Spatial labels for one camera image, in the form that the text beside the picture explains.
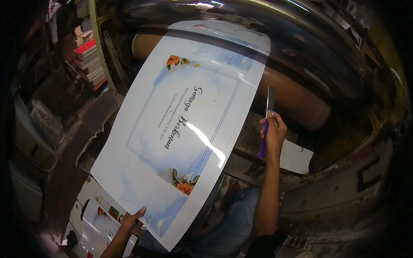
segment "hand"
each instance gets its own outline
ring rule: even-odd
[[[274,112],[274,116],[271,110],[268,110],[267,115],[268,130],[266,136],[267,143],[267,156],[275,155],[279,158],[281,155],[281,147],[287,135],[287,126],[282,120],[281,116]],[[265,123],[265,118],[260,120],[260,123]],[[264,138],[264,127],[260,131],[261,139]]]
[[[140,229],[143,225],[142,222],[138,220],[138,218],[142,217],[143,214],[146,212],[146,206],[142,207],[135,215],[131,215],[129,213],[125,214],[125,217],[122,220],[121,227],[119,231],[129,234],[130,236]]]

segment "jeans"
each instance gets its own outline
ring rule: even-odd
[[[236,257],[251,235],[255,207],[260,194],[259,188],[245,188],[230,195],[227,199],[228,209],[222,221],[195,240],[179,242],[171,250],[171,254],[185,253],[194,258]],[[209,201],[215,200],[214,197],[216,194],[211,192],[205,204],[211,204]],[[168,251],[148,231],[143,234],[141,246],[156,253],[168,254]]]

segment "stack of paper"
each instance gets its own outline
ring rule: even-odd
[[[91,83],[93,86],[100,84],[106,79],[102,63],[100,62],[99,55],[97,54],[94,39],[83,44],[74,52],[76,54],[74,63],[79,68],[79,75],[83,79]]]

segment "person's left hand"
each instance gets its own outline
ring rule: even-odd
[[[142,217],[143,214],[145,214],[145,212],[146,206],[142,207],[142,209],[140,209],[135,215],[126,213],[125,217],[122,220],[121,227],[119,228],[119,230],[129,235],[138,232],[140,227],[143,225],[142,222],[138,220],[138,218]]]

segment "white paper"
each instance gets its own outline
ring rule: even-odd
[[[306,148],[284,140],[280,155],[280,168],[305,175],[309,173],[309,164],[313,154],[314,152]]]
[[[93,256],[100,257],[112,242],[121,226],[95,199],[90,199],[83,213],[83,235],[81,244]],[[123,257],[128,257],[138,238],[132,235],[126,244]]]
[[[269,56],[271,51],[270,38],[267,35],[228,21],[215,19],[180,21],[170,25],[168,29],[221,38],[254,49],[266,56]]]
[[[132,83],[91,174],[127,212],[146,206],[141,221],[168,251],[218,179],[265,62],[168,32]]]

